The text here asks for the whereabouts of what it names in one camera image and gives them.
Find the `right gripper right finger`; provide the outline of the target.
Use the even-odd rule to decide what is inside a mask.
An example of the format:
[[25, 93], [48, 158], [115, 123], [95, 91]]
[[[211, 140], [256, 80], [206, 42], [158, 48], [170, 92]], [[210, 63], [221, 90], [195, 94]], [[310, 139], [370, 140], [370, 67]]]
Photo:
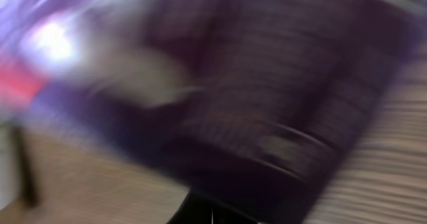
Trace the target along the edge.
[[257, 224], [257, 221], [235, 210], [233, 207], [217, 201], [212, 203], [213, 224]]

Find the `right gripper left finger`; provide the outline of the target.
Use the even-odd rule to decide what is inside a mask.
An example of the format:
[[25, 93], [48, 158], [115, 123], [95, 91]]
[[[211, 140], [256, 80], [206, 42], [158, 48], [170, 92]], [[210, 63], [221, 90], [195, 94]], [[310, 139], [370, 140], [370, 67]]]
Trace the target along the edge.
[[190, 191], [167, 224], [211, 224], [212, 203]]

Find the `purple sanitary pad pack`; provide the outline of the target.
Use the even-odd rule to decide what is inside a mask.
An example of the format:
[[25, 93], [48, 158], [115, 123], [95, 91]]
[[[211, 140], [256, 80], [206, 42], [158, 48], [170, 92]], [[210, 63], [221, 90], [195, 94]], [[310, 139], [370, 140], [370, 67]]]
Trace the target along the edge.
[[145, 111], [54, 82], [28, 115], [270, 223], [301, 223], [371, 120], [426, 0], [218, 0], [188, 103]]

